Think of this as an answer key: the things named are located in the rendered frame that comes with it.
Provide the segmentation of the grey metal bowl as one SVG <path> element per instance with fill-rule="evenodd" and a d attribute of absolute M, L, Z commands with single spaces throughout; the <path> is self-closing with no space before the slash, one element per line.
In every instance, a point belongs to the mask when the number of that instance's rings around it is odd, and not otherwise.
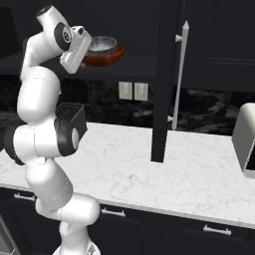
<path fill-rule="evenodd" d="M 117 40 L 109 36 L 95 36 L 89 47 L 90 56 L 105 56 L 113 53 L 117 46 Z"/>

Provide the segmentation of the white wall switch plate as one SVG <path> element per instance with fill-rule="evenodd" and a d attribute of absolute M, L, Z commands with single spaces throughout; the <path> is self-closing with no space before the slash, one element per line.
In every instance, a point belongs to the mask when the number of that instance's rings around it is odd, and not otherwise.
<path fill-rule="evenodd" d="M 147 101 L 148 98 L 148 84 L 135 83 L 134 84 L 134 99 L 136 101 Z"/>
<path fill-rule="evenodd" d="M 119 95 L 122 100 L 132 99 L 132 83 L 119 82 Z"/>

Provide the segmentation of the dark open cabinet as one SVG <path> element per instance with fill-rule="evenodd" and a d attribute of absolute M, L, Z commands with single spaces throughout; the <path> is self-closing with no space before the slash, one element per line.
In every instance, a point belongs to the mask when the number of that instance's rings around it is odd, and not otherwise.
<path fill-rule="evenodd" d="M 82 25 L 93 36 L 115 38 L 124 55 L 107 67 L 80 68 L 72 77 L 84 80 L 155 81 L 157 0 L 0 0 L 11 9 L 18 40 L 42 31 L 36 19 L 44 6 L 54 5 L 72 26 Z"/>

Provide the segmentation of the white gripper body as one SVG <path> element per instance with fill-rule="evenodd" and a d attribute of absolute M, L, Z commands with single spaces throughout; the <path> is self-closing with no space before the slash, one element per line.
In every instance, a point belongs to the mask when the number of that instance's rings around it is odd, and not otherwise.
<path fill-rule="evenodd" d="M 78 71 L 92 43 L 92 37 L 87 31 L 82 34 L 77 32 L 72 42 L 75 43 L 75 49 L 64 53 L 60 58 L 61 65 L 69 74 L 75 74 Z"/>

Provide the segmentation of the dark closed cabinet door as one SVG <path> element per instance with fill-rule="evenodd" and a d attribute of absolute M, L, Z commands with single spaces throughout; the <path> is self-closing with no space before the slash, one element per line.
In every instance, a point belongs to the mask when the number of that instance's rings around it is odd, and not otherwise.
<path fill-rule="evenodd" d="M 187 0 L 181 85 L 255 93 L 255 0 Z"/>

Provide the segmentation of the cream countertop appliance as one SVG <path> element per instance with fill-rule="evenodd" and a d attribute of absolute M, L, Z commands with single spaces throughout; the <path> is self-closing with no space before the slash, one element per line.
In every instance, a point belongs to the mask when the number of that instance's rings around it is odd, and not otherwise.
<path fill-rule="evenodd" d="M 242 172 L 255 179 L 255 103 L 240 108 L 232 143 Z"/>

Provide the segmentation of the dark drawer front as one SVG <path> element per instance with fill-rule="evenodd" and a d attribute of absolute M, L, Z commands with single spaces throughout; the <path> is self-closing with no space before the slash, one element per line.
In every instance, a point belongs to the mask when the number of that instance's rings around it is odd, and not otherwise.
<path fill-rule="evenodd" d="M 52 255 L 61 244 L 59 222 L 41 216 L 35 202 L 16 199 L 14 193 L 34 193 L 0 187 L 0 214 L 21 255 Z"/>
<path fill-rule="evenodd" d="M 231 236 L 204 232 L 204 225 L 232 231 Z M 161 255 L 255 255 L 255 230 L 166 215 L 162 220 Z"/>
<path fill-rule="evenodd" d="M 100 213 L 88 231 L 101 255 L 159 255 L 161 218 L 153 212 L 101 204 L 111 211 L 124 211 L 125 218 Z"/>

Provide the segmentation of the dark open cabinet door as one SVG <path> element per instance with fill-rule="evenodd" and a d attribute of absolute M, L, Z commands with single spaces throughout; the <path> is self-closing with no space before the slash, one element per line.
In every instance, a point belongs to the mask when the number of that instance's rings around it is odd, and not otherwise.
<path fill-rule="evenodd" d="M 159 0 L 151 157 L 163 162 L 180 0 Z"/>

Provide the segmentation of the grey appliance front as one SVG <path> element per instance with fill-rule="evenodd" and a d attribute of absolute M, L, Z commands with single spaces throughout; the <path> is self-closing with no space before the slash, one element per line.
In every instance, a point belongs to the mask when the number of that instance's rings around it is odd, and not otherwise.
<path fill-rule="evenodd" d="M 0 255 L 19 255 L 0 216 Z"/>

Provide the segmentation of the red-brown bowl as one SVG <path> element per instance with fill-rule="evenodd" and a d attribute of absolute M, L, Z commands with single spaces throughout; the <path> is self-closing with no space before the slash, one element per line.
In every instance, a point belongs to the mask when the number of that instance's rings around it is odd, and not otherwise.
<path fill-rule="evenodd" d="M 90 67 L 105 67 L 117 62 L 124 54 L 125 49 L 121 44 L 117 44 L 116 49 L 105 56 L 86 56 L 83 64 Z"/>

